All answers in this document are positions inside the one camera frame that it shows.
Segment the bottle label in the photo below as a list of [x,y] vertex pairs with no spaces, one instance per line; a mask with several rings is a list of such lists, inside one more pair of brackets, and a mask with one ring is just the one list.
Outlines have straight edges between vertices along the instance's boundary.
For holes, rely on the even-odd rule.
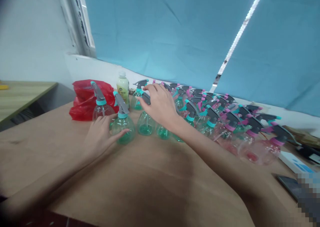
[[129,88],[125,89],[122,86],[117,85],[118,93],[121,95],[123,98],[125,104],[128,106],[129,105]]

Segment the white wall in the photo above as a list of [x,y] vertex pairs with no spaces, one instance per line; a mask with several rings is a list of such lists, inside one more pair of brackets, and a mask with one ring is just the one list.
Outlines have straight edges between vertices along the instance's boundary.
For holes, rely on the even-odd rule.
[[59,0],[1,0],[0,79],[55,81],[41,99],[45,110],[73,100],[64,54],[76,53]]

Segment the green liquid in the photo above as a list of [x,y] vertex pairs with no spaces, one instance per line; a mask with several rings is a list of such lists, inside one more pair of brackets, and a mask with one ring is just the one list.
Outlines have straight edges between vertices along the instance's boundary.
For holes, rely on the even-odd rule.
[[170,132],[165,128],[163,128],[162,130],[159,130],[157,134],[160,137],[160,139],[163,139],[163,140],[168,140],[170,138]]
[[152,126],[151,125],[141,125],[138,130],[140,135],[151,135],[152,134]]
[[122,136],[120,139],[117,140],[118,144],[128,144],[130,141],[132,141],[134,138],[134,135],[131,133],[131,131],[127,132]]

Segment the black object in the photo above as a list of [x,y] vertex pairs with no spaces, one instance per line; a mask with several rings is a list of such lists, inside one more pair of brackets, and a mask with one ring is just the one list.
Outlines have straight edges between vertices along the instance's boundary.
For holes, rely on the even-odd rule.
[[307,158],[308,160],[312,160],[313,162],[315,162],[317,164],[320,164],[310,158],[310,156],[312,156],[314,154],[317,156],[320,156],[320,152],[317,151],[315,148],[308,146],[308,145],[305,145],[305,144],[302,144],[301,146],[298,146],[296,149],[297,149],[298,153],[300,155],[302,155],[303,157]]
[[287,189],[287,191],[292,195],[292,197],[298,202],[301,197],[302,188],[298,184],[297,180],[289,178],[283,175],[276,175],[278,181]]

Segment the table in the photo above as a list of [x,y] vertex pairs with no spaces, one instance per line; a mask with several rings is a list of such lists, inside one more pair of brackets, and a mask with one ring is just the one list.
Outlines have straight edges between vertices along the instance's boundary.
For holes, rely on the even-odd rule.
[[[0,133],[5,196],[77,151],[90,122],[72,121],[71,107],[66,104]],[[140,113],[130,113],[135,123]],[[294,177],[285,164],[280,160],[267,167],[248,164],[291,213],[297,211],[293,198],[271,175]],[[137,134],[128,145],[116,146],[50,210],[98,226],[254,226],[241,198],[190,147],[155,135]]]
[[48,93],[56,82],[1,81],[8,90],[0,90],[0,123],[11,119]]

